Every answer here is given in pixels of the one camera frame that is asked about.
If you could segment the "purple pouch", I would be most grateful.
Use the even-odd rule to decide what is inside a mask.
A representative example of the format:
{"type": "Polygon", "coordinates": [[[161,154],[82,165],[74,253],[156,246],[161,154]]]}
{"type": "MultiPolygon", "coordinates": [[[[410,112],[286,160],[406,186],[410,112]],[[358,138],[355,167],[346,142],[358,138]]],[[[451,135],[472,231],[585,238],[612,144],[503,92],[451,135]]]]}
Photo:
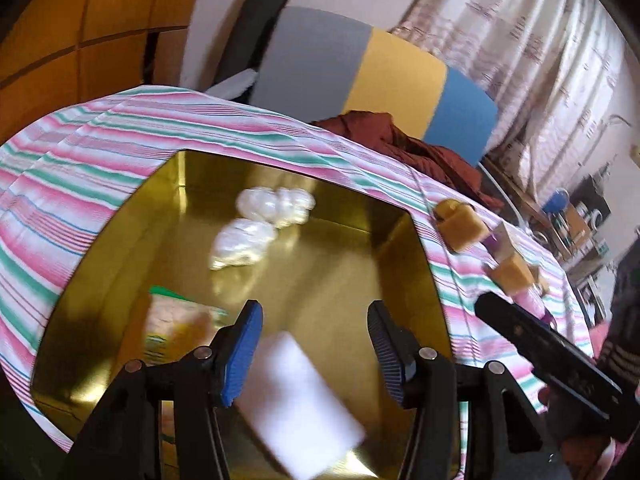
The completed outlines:
{"type": "Polygon", "coordinates": [[[550,328],[552,328],[552,330],[556,330],[558,328],[558,323],[549,310],[544,310],[544,315],[540,320],[541,322],[546,323],[550,328]]]}

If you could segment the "small yellow sponge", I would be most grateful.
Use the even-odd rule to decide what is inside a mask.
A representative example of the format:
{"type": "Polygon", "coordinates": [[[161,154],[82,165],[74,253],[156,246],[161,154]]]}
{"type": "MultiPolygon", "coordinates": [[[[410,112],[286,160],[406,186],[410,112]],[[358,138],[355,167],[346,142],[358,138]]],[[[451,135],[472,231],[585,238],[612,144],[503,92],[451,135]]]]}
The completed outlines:
{"type": "Polygon", "coordinates": [[[544,274],[542,274],[540,266],[530,266],[530,273],[533,275],[534,279],[534,287],[539,296],[544,297],[549,293],[549,283],[544,278],[544,274]]]}

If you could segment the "large yellow sponge block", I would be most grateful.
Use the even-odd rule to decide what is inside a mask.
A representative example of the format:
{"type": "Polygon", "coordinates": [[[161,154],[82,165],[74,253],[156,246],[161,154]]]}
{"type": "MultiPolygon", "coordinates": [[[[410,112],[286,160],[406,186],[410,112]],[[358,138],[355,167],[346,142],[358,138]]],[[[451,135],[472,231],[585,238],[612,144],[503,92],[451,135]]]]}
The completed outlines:
{"type": "Polygon", "coordinates": [[[532,271],[519,252],[512,252],[490,269],[488,275],[506,296],[514,296],[535,283],[532,271]]]}

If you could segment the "cream cardboard box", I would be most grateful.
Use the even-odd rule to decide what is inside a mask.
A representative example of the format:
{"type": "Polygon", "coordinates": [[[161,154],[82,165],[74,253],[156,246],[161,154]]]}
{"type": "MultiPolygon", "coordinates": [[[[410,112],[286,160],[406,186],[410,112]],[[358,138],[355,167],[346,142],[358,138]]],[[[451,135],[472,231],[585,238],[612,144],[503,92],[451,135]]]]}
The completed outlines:
{"type": "Polygon", "coordinates": [[[492,237],[495,241],[489,252],[496,263],[502,263],[514,252],[520,250],[520,235],[521,231],[509,222],[500,222],[495,227],[492,231],[492,237]]]}

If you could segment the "white sponge block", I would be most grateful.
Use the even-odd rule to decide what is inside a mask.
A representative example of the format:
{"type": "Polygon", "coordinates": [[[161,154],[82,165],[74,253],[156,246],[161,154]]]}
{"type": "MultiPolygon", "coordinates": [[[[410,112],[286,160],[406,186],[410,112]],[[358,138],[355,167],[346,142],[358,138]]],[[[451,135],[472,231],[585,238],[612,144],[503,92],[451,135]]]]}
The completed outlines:
{"type": "Polygon", "coordinates": [[[293,479],[318,477],[366,436],[287,332],[259,341],[234,404],[293,479]]]}

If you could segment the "clear plastic ball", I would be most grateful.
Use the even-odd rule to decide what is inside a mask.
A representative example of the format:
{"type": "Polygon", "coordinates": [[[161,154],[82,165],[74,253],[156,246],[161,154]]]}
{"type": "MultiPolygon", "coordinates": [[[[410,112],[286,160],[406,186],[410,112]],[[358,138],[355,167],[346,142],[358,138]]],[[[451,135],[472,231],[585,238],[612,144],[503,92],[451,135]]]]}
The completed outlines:
{"type": "Polygon", "coordinates": [[[239,215],[248,220],[270,223],[276,229],[300,226],[316,206],[314,196],[303,188],[246,188],[235,201],[239,215]]]}

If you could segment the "pink hair roller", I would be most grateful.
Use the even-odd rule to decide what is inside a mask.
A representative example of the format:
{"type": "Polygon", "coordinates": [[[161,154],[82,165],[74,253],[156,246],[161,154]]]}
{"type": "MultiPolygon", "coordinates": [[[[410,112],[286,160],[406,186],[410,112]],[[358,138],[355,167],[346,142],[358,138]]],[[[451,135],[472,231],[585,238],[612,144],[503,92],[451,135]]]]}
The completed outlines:
{"type": "Polygon", "coordinates": [[[533,287],[517,292],[513,296],[513,301],[538,320],[542,320],[546,316],[547,309],[544,302],[533,287]]]}

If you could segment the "purple shiny wrapper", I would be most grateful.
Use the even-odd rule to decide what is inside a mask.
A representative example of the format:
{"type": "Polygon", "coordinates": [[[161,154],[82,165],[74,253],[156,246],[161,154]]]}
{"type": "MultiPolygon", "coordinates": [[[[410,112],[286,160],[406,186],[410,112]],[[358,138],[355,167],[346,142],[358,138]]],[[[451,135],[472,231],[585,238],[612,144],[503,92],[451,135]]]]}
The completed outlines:
{"type": "Polygon", "coordinates": [[[500,240],[495,233],[490,233],[488,237],[482,240],[482,244],[491,255],[495,255],[500,249],[500,240]]]}

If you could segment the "cluttered wooden desk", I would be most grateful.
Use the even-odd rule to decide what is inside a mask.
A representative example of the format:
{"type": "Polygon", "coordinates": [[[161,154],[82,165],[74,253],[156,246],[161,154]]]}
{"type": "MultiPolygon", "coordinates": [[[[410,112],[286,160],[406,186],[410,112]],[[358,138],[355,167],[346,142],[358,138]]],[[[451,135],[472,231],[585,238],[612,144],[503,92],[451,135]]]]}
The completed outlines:
{"type": "Polygon", "coordinates": [[[574,274],[574,280],[605,266],[608,244],[598,234],[611,215],[611,208],[604,198],[602,182],[593,176],[583,178],[569,192],[566,211],[547,216],[542,206],[487,156],[482,159],[482,166],[512,200],[524,226],[533,231],[539,244],[547,247],[569,274],[574,274]]]}

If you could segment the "blue desk fan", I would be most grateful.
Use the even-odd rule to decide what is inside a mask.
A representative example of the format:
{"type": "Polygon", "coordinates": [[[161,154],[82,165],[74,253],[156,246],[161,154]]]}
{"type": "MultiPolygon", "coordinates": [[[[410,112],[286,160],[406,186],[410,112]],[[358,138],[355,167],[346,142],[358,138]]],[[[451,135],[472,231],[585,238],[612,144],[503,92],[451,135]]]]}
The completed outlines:
{"type": "Polygon", "coordinates": [[[551,197],[542,206],[542,212],[547,216],[552,214],[560,214],[566,211],[567,206],[570,204],[570,193],[566,188],[558,188],[554,191],[551,197]]]}

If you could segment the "gold metal tin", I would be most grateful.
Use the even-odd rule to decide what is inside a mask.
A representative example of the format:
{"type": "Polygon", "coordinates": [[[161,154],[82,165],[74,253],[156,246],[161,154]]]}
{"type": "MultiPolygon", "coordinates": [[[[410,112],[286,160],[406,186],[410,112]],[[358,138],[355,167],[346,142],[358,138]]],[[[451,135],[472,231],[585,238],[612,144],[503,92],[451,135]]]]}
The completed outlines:
{"type": "Polygon", "coordinates": [[[363,426],[356,456],[398,475],[412,415],[388,394],[367,331],[382,300],[421,344],[450,350],[418,224],[405,206],[326,179],[248,160],[181,151],[115,212],[82,257],[44,330],[30,391],[40,411],[75,437],[113,376],[141,356],[150,290],[165,287],[234,320],[247,300],[266,335],[294,336],[363,426]],[[244,188],[303,188],[316,204],[252,266],[212,270],[210,248],[244,188]]]}

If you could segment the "striped pink green bedsheet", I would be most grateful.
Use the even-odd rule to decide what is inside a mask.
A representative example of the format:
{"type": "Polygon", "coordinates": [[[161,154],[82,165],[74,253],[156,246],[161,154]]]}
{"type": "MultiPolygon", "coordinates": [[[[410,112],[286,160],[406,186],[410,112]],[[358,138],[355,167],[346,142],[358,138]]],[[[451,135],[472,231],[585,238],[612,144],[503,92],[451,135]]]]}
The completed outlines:
{"type": "MultiPolygon", "coordinates": [[[[450,188],[275,112],[186,89],[143,86],[47,114],[1,149],[1,366],[51,443],[69,448],[76,437],[63,434],[30,391],[54,307],[115,212],[181,151],[326,179],[407,207],[444,314],[446,356],[468,365],[501,361],[526,396],[536,398],[542,385],[529,364],[473,312],[475,298],[494,289],[485,273],[490,255],[482,246],[453,254],[436,231],[432,211],[451,196],[450,188]]],[[[329,470],[372,472],[356,456],[359,446],[329,470]]]]}

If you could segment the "dark red blanket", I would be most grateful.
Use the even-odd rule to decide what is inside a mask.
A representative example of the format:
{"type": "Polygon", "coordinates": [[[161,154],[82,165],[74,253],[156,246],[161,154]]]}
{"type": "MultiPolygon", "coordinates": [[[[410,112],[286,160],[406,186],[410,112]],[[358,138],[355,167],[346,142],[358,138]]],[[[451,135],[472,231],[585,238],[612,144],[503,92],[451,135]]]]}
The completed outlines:
{"type": "Polygon", "coordinates": [[[493,212],[504,207],[503,200],[483,191],[480,170],[448,148],[407,136],[395,126],[391,114],[351,110],[312,125],[402,162],[493,212]]]}

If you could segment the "patterned beige curtain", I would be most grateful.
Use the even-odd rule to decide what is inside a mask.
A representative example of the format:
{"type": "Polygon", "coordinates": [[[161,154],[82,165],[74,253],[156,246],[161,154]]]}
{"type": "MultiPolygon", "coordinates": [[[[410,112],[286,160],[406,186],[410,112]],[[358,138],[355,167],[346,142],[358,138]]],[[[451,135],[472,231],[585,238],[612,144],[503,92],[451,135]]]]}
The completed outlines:
{"type": "Polygon", "coordinates": [[[600,0],[414,0],[392,32],[495,102],[484,151],[538,204],[591,148],[626,48],[600,0]]]}

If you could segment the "wooden wardrobe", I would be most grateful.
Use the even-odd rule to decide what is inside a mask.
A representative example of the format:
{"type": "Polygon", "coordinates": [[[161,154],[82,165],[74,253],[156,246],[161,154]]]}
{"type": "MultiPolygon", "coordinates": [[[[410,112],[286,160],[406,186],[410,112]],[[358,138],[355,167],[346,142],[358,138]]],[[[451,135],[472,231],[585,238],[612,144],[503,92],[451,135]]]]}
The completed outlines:
{"type": "Polygon", "coordinates": [[[179,82],[195,0],[28,0],[1,29],[1,137],[52,110],[179,82]]]}

